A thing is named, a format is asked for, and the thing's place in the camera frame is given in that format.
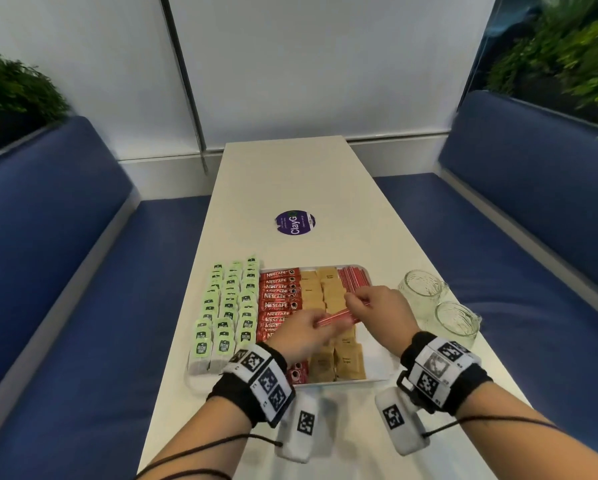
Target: person's right hand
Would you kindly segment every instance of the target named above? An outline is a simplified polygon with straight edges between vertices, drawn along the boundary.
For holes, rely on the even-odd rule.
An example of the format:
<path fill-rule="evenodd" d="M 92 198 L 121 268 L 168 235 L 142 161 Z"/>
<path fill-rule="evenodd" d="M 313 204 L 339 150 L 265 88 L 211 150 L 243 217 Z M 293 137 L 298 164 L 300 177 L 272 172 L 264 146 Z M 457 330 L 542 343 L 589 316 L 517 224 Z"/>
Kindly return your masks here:
<path fill-rule="evenodd" d="M 362 299 L 370 304 L 365 306 Z M 376 341 L 397 357 L 412 343 L 415 333 L 421 331 L 408 301 L 400 292 L 386 286 L 362 286 L 354 294 L 346 293 L 346 305 Z"/>

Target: glass jar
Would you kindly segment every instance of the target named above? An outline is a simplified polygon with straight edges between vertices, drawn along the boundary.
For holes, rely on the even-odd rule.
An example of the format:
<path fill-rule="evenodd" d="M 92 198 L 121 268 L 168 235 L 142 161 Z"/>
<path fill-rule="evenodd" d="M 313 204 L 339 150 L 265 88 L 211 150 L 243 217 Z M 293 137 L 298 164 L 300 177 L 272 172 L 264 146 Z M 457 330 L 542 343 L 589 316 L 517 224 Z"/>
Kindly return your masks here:
<path fill-rule="evenodd" d="M 437 337 L 454 340 L 467 349 L 471 349 L 474 339 L 481 328 L 481 317 L 470 308 L 444 301 L 435 308 L 433 320 L 428 324 L 428 331 Z"/>
<path fill-rule="evenodd" d="M 398 286 L 399 291 L 406 297 L 410 308 L 423 330 L 427 330 L 435 313 L 435 306 L 448 289 L 448 285 L 436 276 L 413 269 L 403 277 Z"/>

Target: blue bench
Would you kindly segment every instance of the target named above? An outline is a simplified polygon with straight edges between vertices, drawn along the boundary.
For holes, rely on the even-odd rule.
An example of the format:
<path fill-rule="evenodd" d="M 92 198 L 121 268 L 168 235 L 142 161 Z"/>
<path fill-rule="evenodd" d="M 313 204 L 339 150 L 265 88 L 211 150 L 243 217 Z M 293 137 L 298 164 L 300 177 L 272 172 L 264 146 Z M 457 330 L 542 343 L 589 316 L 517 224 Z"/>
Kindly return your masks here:
<path fill-rule="evenodd" d="M 439 161 L 598 285 L 597 137 L 476 92 Z M 598 313 L 436 175 L 376 182 L 531 404 L 598 452 Z"/>
<path fill-rule="evenodd" d="M 0 157 L 0 382 L 131 190 L 85 118 Z M 208 204 L 139 204 L 0 429 L 0 480 L 134 476 Z"/>

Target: wristband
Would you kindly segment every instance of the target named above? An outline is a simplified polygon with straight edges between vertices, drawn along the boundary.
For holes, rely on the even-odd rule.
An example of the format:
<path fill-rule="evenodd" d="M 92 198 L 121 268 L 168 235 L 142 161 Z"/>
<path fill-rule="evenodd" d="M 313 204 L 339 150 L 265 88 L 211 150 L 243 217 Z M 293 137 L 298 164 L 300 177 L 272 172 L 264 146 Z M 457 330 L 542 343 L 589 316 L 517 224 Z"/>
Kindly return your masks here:
<path fill-rule="evenodd" d="M 401 365 L 408 373 L 399 376 L 399 388 L 429 413 L 444 411 L 454 416 L 472 391 L 492 380 L 477 355 L 427 331 L 415 334 L 401 356 Z M 403 385 L 405 378 L 414 390 Z"/>
<path fill-rule="evenodd" d="M 287 362 L 278 351 L 263 343 L 250 344 L 230 359 L 208 398 L 225 397 L 246 413 L 253 427 L 267 420 L 274 428 L 295 396 L 286 369 Z"/>

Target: white tray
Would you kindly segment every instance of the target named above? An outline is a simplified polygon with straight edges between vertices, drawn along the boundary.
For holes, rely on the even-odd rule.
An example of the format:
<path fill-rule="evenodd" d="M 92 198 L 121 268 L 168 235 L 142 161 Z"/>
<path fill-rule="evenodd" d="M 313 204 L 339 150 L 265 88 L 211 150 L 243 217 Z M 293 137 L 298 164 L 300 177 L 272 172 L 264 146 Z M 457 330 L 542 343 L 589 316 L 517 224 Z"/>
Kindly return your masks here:
<path fill-rule="evenodd" d="M 337 269 L 342 269 L 348 266 L 358 267 L 363 269 L 368 277 L 368 281 L 372 283 L 371 277 L 365 267 L 358 264 L 344 264 L 344 265 L 326 265 L 334 266 Z M 314 271 L 317 267 L 300 267 L 300 271 Z M 269 273 L 271 271 L 278 271 L 279 269 L 261 269 L 261 273 Z M 295 386 L 298 389 L 309 387 L 322 386 L 339 386 L 345 384 L 360 384 L 367 382 L 384 381 L 390 379 L 394 372 L 399 367 L 399 361 L 392 356 L 379 342 L 377 342 L 370 332 L 367 331 L 366 326 L 362 323 L 357 324 L 357 342 L 362 345 L 364 350 L 364 367 L 366 368 L 366 379 L 358 379 L 354 381 L 336 381 L 336 382 L 319 382 L 312 384 L 300 384 Z M 218 374 L 202 374 L 200 376 L 191 376 L 187 373 L 187 364 L 185 364 L 184 371 L 185 385 L 191 390 L 194 395 L 208 395 L 212 387 L 219 380 Z"/>

